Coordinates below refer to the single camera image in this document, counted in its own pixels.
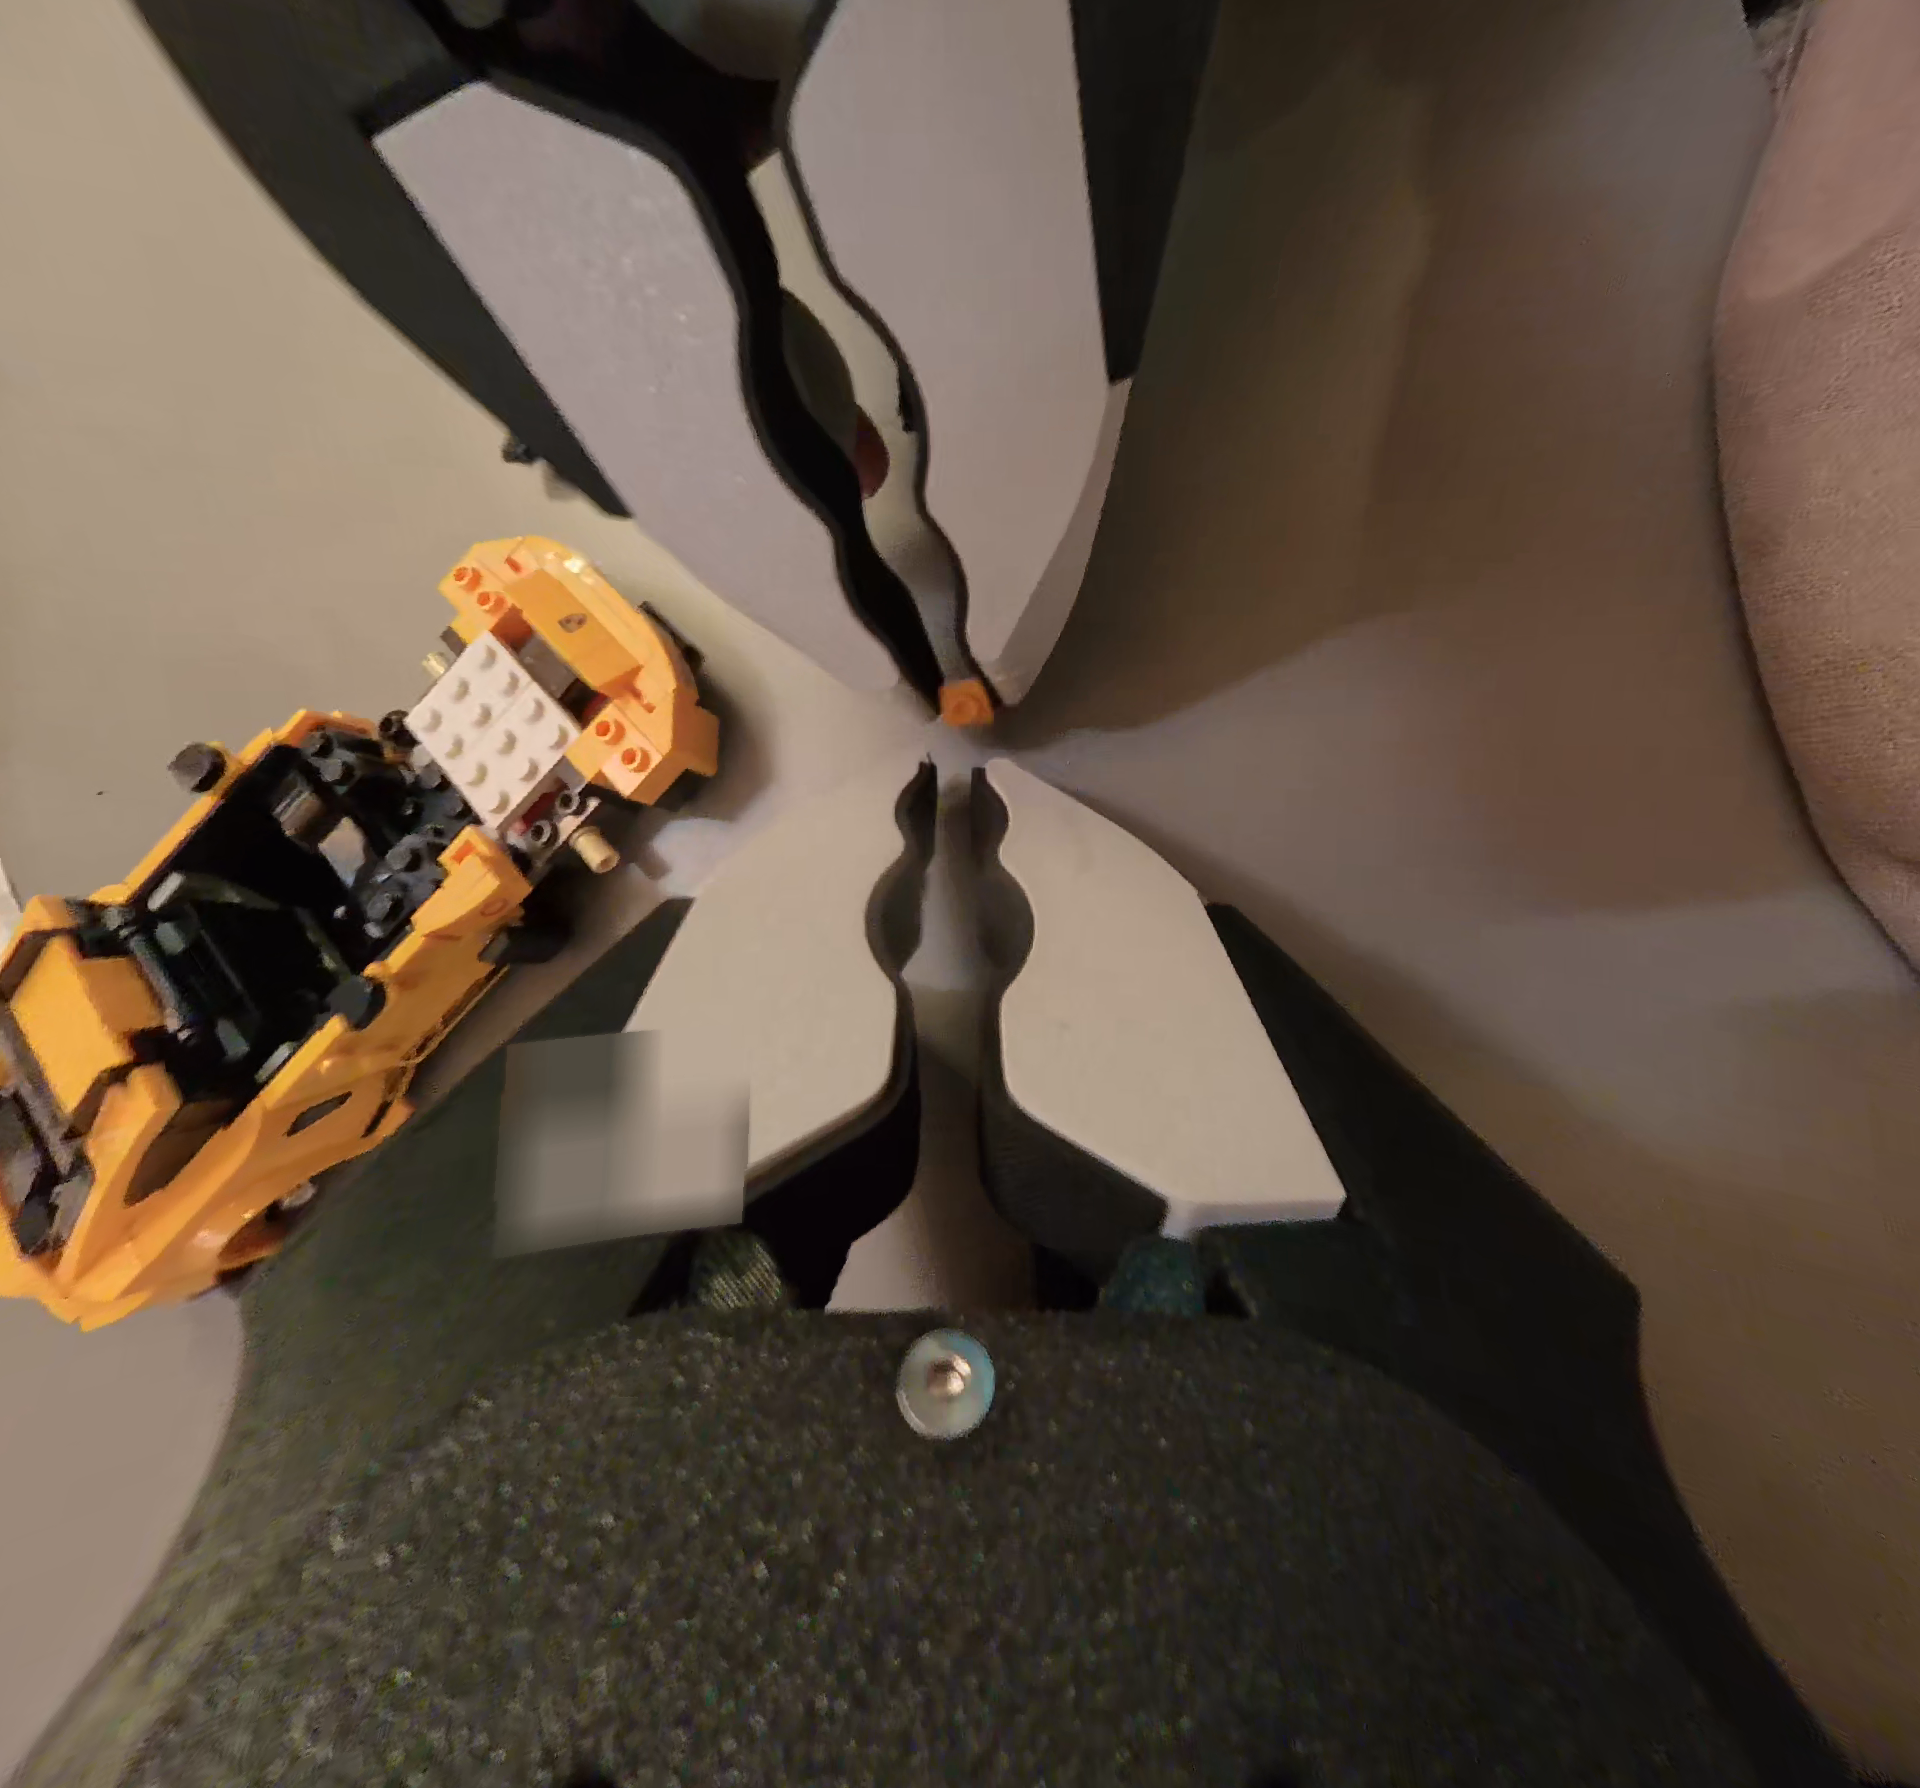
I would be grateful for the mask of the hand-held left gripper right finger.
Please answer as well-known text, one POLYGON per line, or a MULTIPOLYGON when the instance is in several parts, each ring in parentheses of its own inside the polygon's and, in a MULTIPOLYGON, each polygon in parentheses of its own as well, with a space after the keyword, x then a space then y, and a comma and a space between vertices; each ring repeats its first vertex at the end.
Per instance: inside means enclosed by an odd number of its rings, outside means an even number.
POLYGON ((1033 1242, 1337 1218, 1347 1185, 1203 895, 1008 758, 972 770, 980 1175, 1033 1242))

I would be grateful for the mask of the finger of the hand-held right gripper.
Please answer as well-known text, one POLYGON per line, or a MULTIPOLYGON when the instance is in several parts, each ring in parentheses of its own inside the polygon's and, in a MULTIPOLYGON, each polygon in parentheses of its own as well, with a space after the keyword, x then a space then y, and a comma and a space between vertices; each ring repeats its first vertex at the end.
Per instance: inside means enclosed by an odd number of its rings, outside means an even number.
POLYGON ((520 80, 469 80, 373 146, 659 549, 843 684, 941 696, 866 519, 878 435, 739 167, 520 80))
POLYGON ((780 154, 897 360, 950 651, 999 710, 1082 594, 1133 382, 1109 368, 1070 0, 819 0, 780 154))

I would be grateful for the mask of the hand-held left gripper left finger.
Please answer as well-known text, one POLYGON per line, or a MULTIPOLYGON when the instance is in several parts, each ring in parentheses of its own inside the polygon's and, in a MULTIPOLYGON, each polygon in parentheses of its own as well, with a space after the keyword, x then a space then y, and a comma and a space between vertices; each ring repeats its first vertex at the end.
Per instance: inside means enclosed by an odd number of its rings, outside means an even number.
POLYGON ((800 1177, 906 1092, 939 788, 890 752, 784 812, 713 873, 636 1003, 670 1069, 744 1098, 748 1183, 800 1177))

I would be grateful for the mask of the orange lego car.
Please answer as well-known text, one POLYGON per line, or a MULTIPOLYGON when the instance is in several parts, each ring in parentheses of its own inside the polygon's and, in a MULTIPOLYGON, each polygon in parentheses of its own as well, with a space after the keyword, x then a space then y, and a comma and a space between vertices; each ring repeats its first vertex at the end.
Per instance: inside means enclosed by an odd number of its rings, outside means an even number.
POLYGON ((275 1257, 492 989, 564 953, 561 890, 618 867, 615 829, 716 775, 701 654, 586 555, 476 545, 440 592, 412 708, 186 745, 132 873, 18 914, 7 1298, 99 1330, 275 1257))

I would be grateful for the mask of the beige hoodie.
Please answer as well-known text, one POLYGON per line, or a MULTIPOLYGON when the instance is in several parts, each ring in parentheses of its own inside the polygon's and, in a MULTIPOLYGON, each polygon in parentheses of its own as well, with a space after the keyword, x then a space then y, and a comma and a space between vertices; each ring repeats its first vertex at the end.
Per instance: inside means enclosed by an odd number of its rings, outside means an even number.
POLYGON ((1725 516, 1814 832, 1919 959, 1919 0, 1810 0, 1714 324, 1725 516))

